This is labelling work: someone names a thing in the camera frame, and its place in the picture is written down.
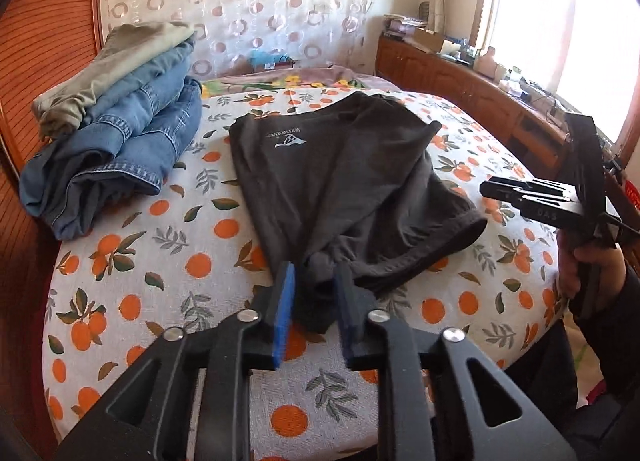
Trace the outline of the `right hand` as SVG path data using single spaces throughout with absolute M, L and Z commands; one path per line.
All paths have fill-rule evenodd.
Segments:
M 580 297 L 579 317 L 605 309 L 625 285 L 627 268 L 620 247 L 605 247 L 600 240 L 580 243 L 576 233 L 558 233 L 559 291 L 567 299 Z

